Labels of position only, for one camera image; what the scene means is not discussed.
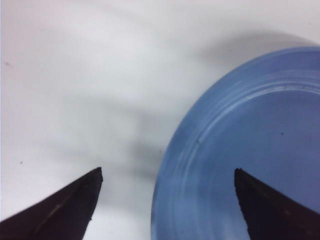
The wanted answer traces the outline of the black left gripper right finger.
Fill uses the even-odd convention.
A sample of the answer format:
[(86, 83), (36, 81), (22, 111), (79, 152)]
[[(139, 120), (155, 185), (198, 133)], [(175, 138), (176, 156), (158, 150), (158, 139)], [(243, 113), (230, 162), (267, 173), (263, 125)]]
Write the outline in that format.
[(241, 168), (234, 170), (238, 204), (251, 240), (318, 240), (320, 214)]

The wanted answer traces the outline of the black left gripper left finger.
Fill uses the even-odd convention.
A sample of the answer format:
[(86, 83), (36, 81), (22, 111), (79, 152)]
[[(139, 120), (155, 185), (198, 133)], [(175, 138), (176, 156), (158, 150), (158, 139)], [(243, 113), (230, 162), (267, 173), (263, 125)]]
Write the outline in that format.
[(2, 240), (81, 240), (103, 182), (97, 167), (27, 209), (1, 221)]

